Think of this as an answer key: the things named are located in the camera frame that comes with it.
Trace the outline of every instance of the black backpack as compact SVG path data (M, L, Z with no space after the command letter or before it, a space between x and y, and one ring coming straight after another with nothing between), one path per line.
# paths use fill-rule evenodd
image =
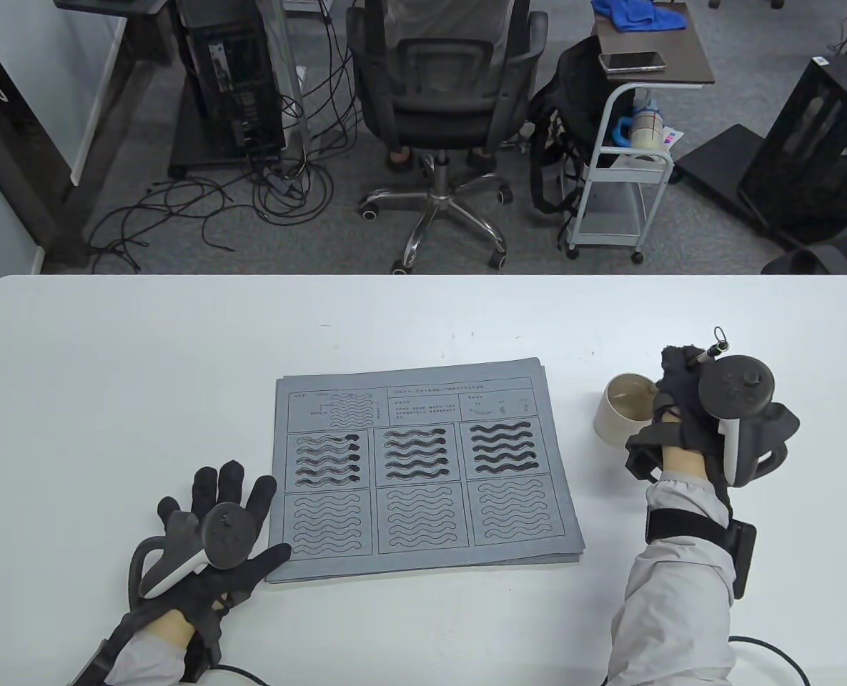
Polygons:
M594 151L604 105L616 84L608 81L600 65L600 40L590 36L560 55L557 73L531 100L528 121L535 125L531 145L531 199L535 208L544 214L577 211L583 188L578 177L581 164L589 163ZM633 108L633 94L627 91L620 96L610 113L609 130L629 115ZM559 164L564 157L573 158L577 172L575 189L556 205L544 197L545 166ZM615 156L600 164L612 164Z

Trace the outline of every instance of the gray sleeve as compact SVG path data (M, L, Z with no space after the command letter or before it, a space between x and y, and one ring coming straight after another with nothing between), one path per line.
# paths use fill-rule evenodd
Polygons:
M708 481L665 472L646 497L651 509L685 509L728 526L728 510ZM610 686L730 686L733 583L731 556L715 543L689 536L652 542L633 563L613 618Z
M185 651L146 632L124 647L106 677L107 686L175 686L185 671Z

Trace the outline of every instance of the stack of paper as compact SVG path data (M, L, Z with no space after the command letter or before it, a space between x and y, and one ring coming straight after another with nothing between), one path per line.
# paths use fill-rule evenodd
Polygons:
M269 581L576 561L540 360L277 382Z

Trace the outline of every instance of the beige cup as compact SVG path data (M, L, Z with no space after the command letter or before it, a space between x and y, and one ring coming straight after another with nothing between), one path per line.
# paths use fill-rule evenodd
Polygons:
M620 374L604 389L595 415L595 432L604 443L615 448L626 446L626 439L652 424L655 383L639 374Z

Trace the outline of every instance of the blue cloth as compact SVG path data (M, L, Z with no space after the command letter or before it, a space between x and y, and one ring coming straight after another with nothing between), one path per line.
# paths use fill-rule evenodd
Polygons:
M687 29L682 14L656 7L652 0L592 0L592 7L608 17L618 31Z

